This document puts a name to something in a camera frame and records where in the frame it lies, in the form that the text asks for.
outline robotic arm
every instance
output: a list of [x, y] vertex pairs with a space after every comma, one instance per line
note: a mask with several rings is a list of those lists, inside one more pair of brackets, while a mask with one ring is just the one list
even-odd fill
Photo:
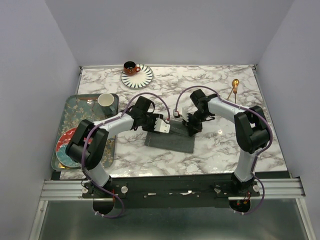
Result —
[[[239, 144], [240, 156], [238, 165], [232, 174], [232, 180], [238, 190], [246, 189], [253, 182], [252, 166], [256, 153], [264, 148], [270, 140], [267, 126], [256, 115], [241, 110], [219, 100], [216, 94], [206, 96], [202, 90], [196, 90], [190, 98], [197, 107], [194, 114], [182, 110], [183, 124], [187, 126], [190, 136], [202, 131], [202, 122], [208, 117], [214, 119], [219, 115], [235, 124], [236, 140]], [[259, 106], [250, 108], [266, 119]]]
[[[114, 117], [108, 118], [108, 123], [98, 127], [93, 132], [91, 135], [92, 141], [85, 150], [84, 161], [88, 176], [96, 184], [104, 187], [111, 181], [110, 175], [101, 164], [101, 158], [109, 138], [121, 132], [136, 130], [138, 127], [142, 127], [144, 131], [148, 132], [169, 133], [170, 125], [163, 120], [163, 115], [148, 112], [151, 105], [153, 105], [154, 109], [155, 104], [151, 100], [140, 96], [135, 105], [129, 108], [125, 114], [121, 112]], [[81, 163], [84, 143], [88, 133], [95, 125], [105, 121], [90, 122], [89, 120], [83, 120], [79, 123], [65, 150], [73, 161]]]

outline colorful plate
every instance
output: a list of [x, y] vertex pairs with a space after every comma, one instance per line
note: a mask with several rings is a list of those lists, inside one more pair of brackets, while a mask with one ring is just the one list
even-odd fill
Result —
[[62, 134], [62, 136], [59, 138], [58, 142], [55, 146], [55, 154], [60, 163], [66, 167], [69, 168], [78, 168], [81, 166], [80, 163], [73, 161], [67, 154], [66, 154], [66, 148], [68, 143], [70, 142], [72, 136], [74, 135], [76, 131], [76, 127], [69, 129], [65, 133]]
[[121, 81], [124, 85], [131, 89], [142, 89], [149, 85], [154, 78], [154, 72], [151, 68], [144, 64], [137, 64], [141, 71], [133, 76], [128, 76], [124, 72], [121, 73]]

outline marble countertop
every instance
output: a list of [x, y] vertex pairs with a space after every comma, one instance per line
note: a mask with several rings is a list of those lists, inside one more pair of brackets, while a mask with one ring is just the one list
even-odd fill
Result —
[[[203, 85], [217, 90], [227, 98], [233, 79], [239, 79], [237, 104], [263, 107], [265, 104], [259, 91], [254, 73], [248, 65], [222, 66], [150, 66], [154, 73], [152, 82], [145, 88], [136, 90], [126, 87], [120, 80], [122, 68], [84, 69], [78, 94], [116, 93], [119, 96], [119, 109], [124, 109], [136, 94], [151, 92], [161, 96], [170, 108], [175, 108], [182, 90], [194, 85]], [[206, 95], [211, 94], [203, 89]], [[190, 113], [196, 109], [189, 96], [192, 90], [182, 95], [179, 107], [187, 107]], [[157, 113], [167, 116], [165, 107], [153, 96], [146, 96], [155, 102]], [[112, 177], [167, 176], [193, 174], [231, 173], [235, 170], [240, 154], [235, 125], [228, 120], [216, 117], [203, 123], [203, 130], [195, 137], [194, 153], [182, 153], [145, 146], [147, 133], [139, 128], [118, 134], [115, 145], [115, 158], [106, 171]], [[257, 172], [286, 171], [287, 167], [274, 135], [272, 146], [259, 157]], [[80, 170], [63, 170], [60, 179], [81, 179]]]

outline cup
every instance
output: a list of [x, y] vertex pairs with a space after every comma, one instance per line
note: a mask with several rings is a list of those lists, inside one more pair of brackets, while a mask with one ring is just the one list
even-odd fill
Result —
[[105, 115], [113, 116], [117, 114], [117, 102], [111, 93], [102, 93], [97, 102]]
[[123, 65], [123, 71], [128, 76], [132, 76], [132, 75], [135, 75], [136, 73], [140, 72], [141, 68], [138, 67], [133, 61], [127, 61]]

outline white plate with black stripes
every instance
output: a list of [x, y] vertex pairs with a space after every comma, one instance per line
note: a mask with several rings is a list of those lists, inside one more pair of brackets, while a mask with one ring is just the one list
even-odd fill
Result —
[[133, 76], [128, 76], [124, 72], [121, 73], [121, 81], [124, 85], [131, 89], [142, 89], [149, 85], [154, 78], [154, 72], [151, 68], [144, 64], [136, 64], [141, 68], [141, 71], [137, 72]]

